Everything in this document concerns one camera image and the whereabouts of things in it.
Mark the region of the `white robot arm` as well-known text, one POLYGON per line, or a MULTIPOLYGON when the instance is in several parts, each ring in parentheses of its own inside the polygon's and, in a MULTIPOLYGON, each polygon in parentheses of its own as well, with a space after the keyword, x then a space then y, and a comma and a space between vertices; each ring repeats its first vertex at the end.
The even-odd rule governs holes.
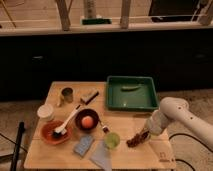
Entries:
POLYGON ((152 135, 160 135, 173 121, 180 122, 213 151, 213 125, 190 112, 185 99, 163 98, 159 108, 146 120, 144 128, 152 135))

